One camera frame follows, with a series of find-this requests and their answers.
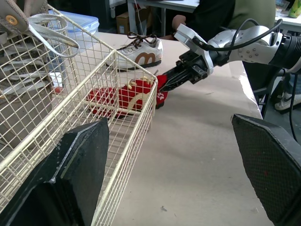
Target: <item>black cable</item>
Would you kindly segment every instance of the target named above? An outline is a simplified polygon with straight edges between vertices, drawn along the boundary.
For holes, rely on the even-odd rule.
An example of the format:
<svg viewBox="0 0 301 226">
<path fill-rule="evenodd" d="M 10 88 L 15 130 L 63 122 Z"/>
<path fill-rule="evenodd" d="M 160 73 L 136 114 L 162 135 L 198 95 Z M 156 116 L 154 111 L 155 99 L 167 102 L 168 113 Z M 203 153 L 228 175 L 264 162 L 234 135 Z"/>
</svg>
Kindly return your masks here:
<svg viewBox="0 0 301 226">
<path fill-rule="evenodd" d="M 292 134 L 293 134 L 293 138 L 295 139 L 295 141 L 298 142 L 295 131 L 293 129 L 293 120 L 292 120 L 292 114 L 293 114 L 293 102 L 295 100 L 295 93 L 296 93 L 296 87 L 297 87 L 297 80 L 298 80 L 298 75 L 295 74 L 295 79 L 293 81 L 293 92 L 292 92 L 292 99 L 291 99 L 291 106 L 290 106 L 290 125 L 291 125 L 291 130 L 292 130 Z"/>
<path fill-rule="evenodd" d="M 242 43 L 242 44 L 239 44 L 237 46 L 234 46 L 234 47 L 225 47 L 225 48 L 215 48 L 211 45 L 208 45 L 202 41 L 198 41 L 198 46 L 200 48 L 202 48 L 203 50 L 206 50 L 206 51 L 218 51 L 218 52 L 225 52 L 225 51 L 231 51 L 231 50 L 235 50 L 235 49 L 239 49 L 239 48 L 243 48 L 245 46 L 248 46 L 248 45 L 251 45 L 253 44 L 254 42 L 257 42 L 258 40 L 262 39 L 263 37 L 267 36 L 268 34 L 276 31 L 277 29 L 279 29 L 280 25 L 282 24 L 282 19 L 279 19 L 276 23 L 276 25 L 274 27 L 272 27 L 271 29 L 269 29 L 268 31 L 266 31 L 265 33 L 257 36 L 256 38 L 253 38 L 245 43 Z"/>
<path fill-rule="evenodd" d="M 234 47 L 235 40 L 236 40 L 236 37 L 237 37 L 238 33 L 241 31 L 241 29 L 243 28 L 243 26 L 245 26 L 245 24 L 246 24 L 247 22 L 252 22 L 252 23 L 255 24 L 255 25 L 259 25 L 259 23 L 258 23 L 256 20 L 254 20 L 254 19 L 246 19 L 246 20 L 240 25 L 240 27 L 236 30 L 236 32 L 235 32 L 235 34 L 234 34 L 234 36 L 233 36 L 233 39 L 232 39 L 230 48 Z"/>
</svg>

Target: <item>white wire basket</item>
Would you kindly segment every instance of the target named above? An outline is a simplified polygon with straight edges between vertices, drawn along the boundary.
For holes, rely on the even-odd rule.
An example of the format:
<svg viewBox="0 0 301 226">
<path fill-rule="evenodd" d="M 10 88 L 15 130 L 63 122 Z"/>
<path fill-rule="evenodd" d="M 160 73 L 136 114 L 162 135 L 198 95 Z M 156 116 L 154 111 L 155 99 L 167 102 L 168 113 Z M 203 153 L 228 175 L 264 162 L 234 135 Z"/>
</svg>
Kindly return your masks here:
<svg viewBox="0 0 301 226">
<path fill-rule="evenodd" d="M 5 62 L 0 61 L 0 211 L 65 132 L 109 116 L 110 141 L 105 177 L 92 222 L 94 226 L 108 226 L 112 224 L 151 125 L 158 82 L 154 75 L 59 11 L 49 8 L 71 23 L 77 33 L 80 32 L 76 41 L 83 43 L 85 48 L 73 58 L 62 58 L 26 35 L 0 45 L 0 60 L 16 50 Z M 53 21 L 47 26 L 57 29 L 60 22 Z M 62 53 L 73 51 L 63 44 L 48 42 Z M 136 65 L 139 70 L 119 72 L 121 58 L 128 61 L 129 67 L 132 67 L 130 64 Z M 44 61 L 44 64 L 38 64 L 38 61 Z M 25 82 L 22 75 L 33 73 L 39 76 Z M 143 107 L 139 110 L 120 107 L 121 87 L 140 78 L 152 83 L 150 92 L 143 93 Z M 101 101 L 87 98 L 91 90 L 108 87 L 111 93 L 102 96 Z"/>
</svg>

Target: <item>red shoe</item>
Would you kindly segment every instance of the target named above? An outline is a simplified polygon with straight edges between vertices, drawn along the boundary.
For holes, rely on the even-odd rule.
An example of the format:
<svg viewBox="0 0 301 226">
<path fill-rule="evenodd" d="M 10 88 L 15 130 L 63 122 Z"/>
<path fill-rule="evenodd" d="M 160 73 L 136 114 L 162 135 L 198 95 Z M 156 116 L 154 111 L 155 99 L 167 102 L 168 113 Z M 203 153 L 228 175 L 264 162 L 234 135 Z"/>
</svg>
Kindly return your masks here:
<svg viewBox="0 0 301 226">
<path fill-rule="evenodd" d="M 166 76 L 160 75 L 158 79 L 159 90 L 166 83 Z M 142 110 L 147 98 L 149 97 L 149 92 L 153 86 L 153 81 L 146 77 L 141 79 L 131 80 L 127 85 L 118 89 L 119 93 L 119 106 L 124 109 L 139 111 Z M 168 92 L 157 92 L 157 103 L 156 109 L 161 108 L 164 105 L 164 101 L 167 98 Z M 111 105 L 113 108 L 115 106 L 116 100 L 116 89 L 115 88 L 102 88 L 93 89 L 87 96 L 87 101 L 96 102 L 97 104 Z M 93 114 L 99 114 L 101 117 L 110 118 L 113 110 L 99 111 L 99 107 L 94 106 L 92 109 Z M 125 112 L 118 112 L 116 118 L 121 118 L 126 116 Z"/>
</svg>

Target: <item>table surface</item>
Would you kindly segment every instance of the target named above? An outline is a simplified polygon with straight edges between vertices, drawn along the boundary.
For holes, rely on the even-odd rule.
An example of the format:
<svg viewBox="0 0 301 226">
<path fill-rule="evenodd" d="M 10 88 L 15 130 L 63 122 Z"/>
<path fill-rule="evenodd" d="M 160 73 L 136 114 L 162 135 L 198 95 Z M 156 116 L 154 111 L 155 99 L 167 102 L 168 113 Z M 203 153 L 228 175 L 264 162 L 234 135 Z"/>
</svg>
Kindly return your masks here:
<svg viewBox="0 0 301 226">
<path fill-rule="evenodd" d="M 285 15 L 280 15 L 275 18 L 275 22 L 279 19 L 283 19 L 283 24 L 293 25 L 293 26 L 301 26 L 301 16 L 298 18 L 290 18 Z"/>
<path fill-rule="evenodd" d="M 186 8 L 196 8 L 199 4 L 199 0 L 183 0 L 183 1 L 152 1 L 152 0 L 136 0 L 139 3 L 145 3 L 145 5 L 150 5 L 152 3 L 171 5 L 171 6 L 181 6 Z"/>
<path fill-rule="evenodd" d="M 114 48 L 125 35 L 98 33 Z M 163 40 L 159 74 L 187 51 Z M 231 125 L 240 113 L 260 118 L 241 62 L 169 93 L 156 111 L 113 226 L 272 226 L 248 180 Z"/>
</svg>

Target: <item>white sneaker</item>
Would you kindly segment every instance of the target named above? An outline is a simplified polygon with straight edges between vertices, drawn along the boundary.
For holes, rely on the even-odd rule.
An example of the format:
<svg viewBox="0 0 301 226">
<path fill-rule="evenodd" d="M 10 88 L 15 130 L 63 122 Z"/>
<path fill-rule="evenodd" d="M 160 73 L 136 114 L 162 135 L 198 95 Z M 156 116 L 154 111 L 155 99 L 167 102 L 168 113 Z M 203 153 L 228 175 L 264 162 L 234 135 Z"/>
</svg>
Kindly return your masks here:
<svg viewBox="0 0 301 226">
<path fill-rule="evenodd" d="M 131 59 L 141 67 L 153 67 L 161 63 L 163 56 L 162 41 L 156 35 L 142 36 L 130 32 L 129 39 L 134 39 L 130 44 L 118 49 L 120 53 Z M 133 64 L 118 56 L 118 68 L 134 70 Z"/>
<path fill-rule="evenodd" d="M 285 109 L 288 109 L 291 105 L 291 99 L 292 99 L 292 95 L 285 92 L 281 101 L 275 104 L 275 109 L 278 111 L 283 111 Z M 297 94 L 295 95 L 295 100 L 293 102 L 293 105 L 295 106 L 300 103 L 301 103 L 301 94 Z"/>
</svg>

